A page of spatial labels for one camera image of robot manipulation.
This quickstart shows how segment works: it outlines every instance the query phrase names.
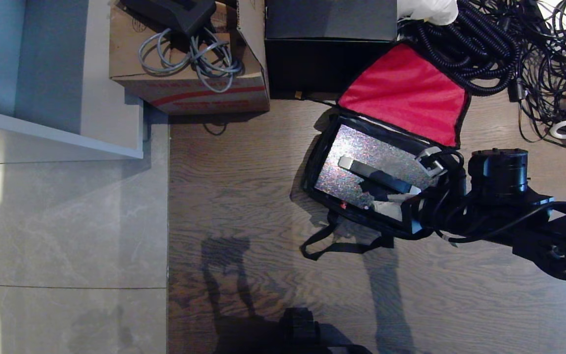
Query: white cable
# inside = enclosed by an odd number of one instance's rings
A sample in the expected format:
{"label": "white cable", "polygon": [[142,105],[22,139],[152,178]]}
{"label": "white cable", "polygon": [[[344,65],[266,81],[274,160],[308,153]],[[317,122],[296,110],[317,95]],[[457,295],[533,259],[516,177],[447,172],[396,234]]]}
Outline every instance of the white cable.
{"label": "white cable", "polygon": [[[165,58],[163,54],[162,44],[164,38],[171,32],[171,29],[166,29],[161,33],[157,33],[150,38],[143,41],[141,47],[139,47],[139,63],[151,72],[157,72],[161,74],[168,74],[171,72],[182,70],[186,65],[191,64],[193,70],[195,70],[198,75],[198,79],[213,92],[222,93],[227,91],[233,85],[233,79],[235,74],[242,72],[243,63],[234,59],[229,48],[229,42],[220,41],[215,34],[207,28],[204,28],[202,34],[205,34],[209,39],[207,43],[209,44],[205,49],[200,50],[200,36],[196,35],[189,38],[189,51],[185,53],[185,57],[178,63],[172,63]],[[157,54],[161,60],[164,67],[152,67],[145,63],[144,51],[145,48],[154,40],[157,41]],[[215,65],[209,62],[206,58],[208,52],[214,52],[217,54],[220,63]],[[208,83],[207,78],[228,78],[228,82],[223,89],[216,89],[211,87]]]}

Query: glitter sheet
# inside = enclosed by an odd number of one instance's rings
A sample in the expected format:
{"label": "glitter sheet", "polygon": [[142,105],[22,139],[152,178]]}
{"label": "glitter sheet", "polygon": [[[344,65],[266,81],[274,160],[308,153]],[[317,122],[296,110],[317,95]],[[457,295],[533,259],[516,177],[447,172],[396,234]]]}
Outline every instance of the glitter sheet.
{"label": "glitter sheet", "polygon": [[384,143],[346,125],[341,125],[316,182],[316,189],[333,195],[360,208],[370,208],[375,200],[364,193],[362,177],[338,166],[340,157],[348,156],[393,177],[413,184],[421,190],[434,185],[436,178],[429,177],[418,166],[415,156]]}

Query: tile floor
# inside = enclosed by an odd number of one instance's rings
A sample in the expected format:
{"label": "tile floor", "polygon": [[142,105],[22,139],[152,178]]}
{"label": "tile floor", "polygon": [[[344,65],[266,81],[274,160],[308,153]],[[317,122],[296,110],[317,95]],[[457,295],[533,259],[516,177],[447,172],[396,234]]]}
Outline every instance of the tile floor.
{"label": "tile floor", "polygon": [[168,141],[0,165],[0,354],[166,352]]}

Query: bag strap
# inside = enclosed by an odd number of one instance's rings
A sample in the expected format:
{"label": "bag strap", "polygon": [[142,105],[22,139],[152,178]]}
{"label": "bag strap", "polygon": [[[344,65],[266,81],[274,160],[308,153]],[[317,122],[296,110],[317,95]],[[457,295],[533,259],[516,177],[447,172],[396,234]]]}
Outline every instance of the bag strap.
{"label": "bag strap", "polygon": [[386,247],[386,248],[394,248],[395,247],[395,238],[393,236],[388,235],[387,233],[382,233],[381,236],[377,237],[371,244],[360,244],[360,243],[344,243],[344,242],[337,242],[330,244],[328,247],[323,249],[322,251],[317,251],[314,253],[308,253],[307,247],[311,244],[315,244],[321,240],[326,239],[335,231],[335,229],[339,226],[340,216],[333,210],[329,210],[327,215],[327,221],[329,224],[325,226],[323,229],[312,235],[309,239],[303,243],[301,246],[301,253],[303,256],[309,260],[317,261],[324,253],[327,252],[344,252],[344,253],[357,253],[359,255],[371,251],[375,248],[379,247]]}

